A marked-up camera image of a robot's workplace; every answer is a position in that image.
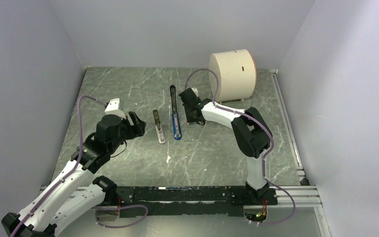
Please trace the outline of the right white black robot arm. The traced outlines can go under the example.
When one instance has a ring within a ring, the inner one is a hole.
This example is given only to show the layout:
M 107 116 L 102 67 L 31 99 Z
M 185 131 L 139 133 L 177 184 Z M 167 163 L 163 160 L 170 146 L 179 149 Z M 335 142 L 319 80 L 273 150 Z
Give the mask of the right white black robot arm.
M 216 104 L 211 99 L 201 100 L 195 88 L 184 90 L 179 98 L 185 109 L 187 124 L 204 126 L 210 121 L 233 131 L 238 148 L 247 157 L 247 200 L 251 204 L 259 204 L 269 189 L 265 178 L 265 156 L 273 148 L 272 133 L 259 111 L 254 107 L 234 109 Z

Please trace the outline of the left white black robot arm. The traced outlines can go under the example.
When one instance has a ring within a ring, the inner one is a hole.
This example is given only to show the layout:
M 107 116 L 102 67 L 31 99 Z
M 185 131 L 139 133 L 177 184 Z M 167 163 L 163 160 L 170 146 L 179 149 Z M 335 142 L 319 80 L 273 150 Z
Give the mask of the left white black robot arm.
M 83 137 L 81 117 L 78 125 L 79 146 L 56 179 L 25 208 L 9 212 L 1 220 L 9 237 L 57 237 L 83 213 L 116 201 L 117 185 L 105 176 L 96 177 L 79 196 L 70 196 L 111 159 L 120 145 L 142 137 L 147 124 L 134 111 L 125 115 L 117 109 L 106 112 L 87 138 Z

